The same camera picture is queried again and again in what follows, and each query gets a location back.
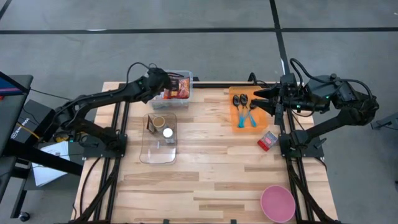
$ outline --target clear plastic tray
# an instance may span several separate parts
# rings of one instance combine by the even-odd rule
[[[151,120],[161,116],[165,119],[167,128],[174,132],[174,143],[167,143],[163,134],[156,131],[152,134],[147,130],[148,116]],[[177,153],[177,117],[173,113],[149,113],[142,117],[142,148],[139,159],[146,164],[173,164]]]
[[[188,107],[189,101],[192,99],[193,95],[193,74],[190,71],[180,71],[180,70],[165,70],[166,72],[174,72],[183,75],[184,77],[190,77],[189,83],[189,98],[188,99],[162,99],[162,94],[159,96],[155,96],[148,103],[153,107],[153,109],[161,109],[161,108],[181,108]]]

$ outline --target wooden tabletop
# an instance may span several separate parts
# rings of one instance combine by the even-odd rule
[[[118,84],[106,82],[103,91]],[[231,219],[238,223],[273,223],[261,211],[260,196],[270,185],[290,190],[285,159],[278,145],[268,152],[257,145],[263,134],[232,133],[228,105],[228,89],[196,88],[189,108],[162,110],[176,114],[178,130],[177,159],[164,166],[140,162],[142,117],[154,110],[141,102],[130,105],[128,147],[121,161],[113,223],[159,223],[165,218],[171,223],[230,223]],[[95,123],[111,126],[113,111],[114,105],[98,108]],[[313,126],[312,117],[298,119],[306,129]],[[270,125],[264,133],[280,133],[273,123],[269,116]],[[94,160],[84,165],[75,201],[78,211],[81,186]],[[103,160],[88,179],[83,209],[97,194]],[[313,158],[304,158],[303,163],[310,193],[326,214],[337,219],[325,167]],[[105,217],[107,200],[105,195],[100,219]]]

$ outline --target caster wheel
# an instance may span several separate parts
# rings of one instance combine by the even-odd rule
[[[30,219],[30,215],[27,212],[21,212],[18,216],[19,220],[22,222],[26,222],[27,220]]]

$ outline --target orange tray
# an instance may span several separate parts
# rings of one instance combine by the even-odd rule
[[[241,94],[246,94],[248,96],[248,104],[246,105],[248,108],[242,105],[239,105],[239,112],[242,113],[243,116],[246,117],[248,111],[250,110],[250,102],[253,99],[261,99],[258,96],[254,96],[254,92],[257,90],[261,90],[262,88],[259,86],[244,86],[244,87],[230,87],[229,88],[229,113],[231,114],[231,124],[232,130],[234,133],[260,133],[262,130],[268,127],[267,113],[261,108],[255,108],[250,111],[251,116],[257,124],[257,127],[253,127],[251,125],[250,118],[247,117],[244,122],[244,128],[239,128],[239,115],[236,106],[233,105],[233,97],[234,95],[240,96]]]

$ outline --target computer screen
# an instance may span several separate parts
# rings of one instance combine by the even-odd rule
[[[18,82],[0,72],[0,96],[21,95],[25,89]]]

